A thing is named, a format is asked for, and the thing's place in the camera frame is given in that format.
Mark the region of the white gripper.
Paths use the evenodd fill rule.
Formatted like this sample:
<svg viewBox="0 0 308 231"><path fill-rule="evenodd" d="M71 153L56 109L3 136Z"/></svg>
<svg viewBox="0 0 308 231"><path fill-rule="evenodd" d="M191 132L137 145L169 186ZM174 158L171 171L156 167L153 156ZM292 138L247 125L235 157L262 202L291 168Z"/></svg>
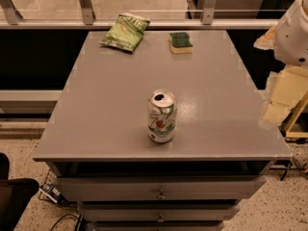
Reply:
<svg viewBox="0 0 308 231"><path fill-rule="evenodd" d="M308 0L295 0L278 21L257 38L253 46L274 50L274 57L286 64L269 74L259 125L279 126L308 91Z"/></svg>

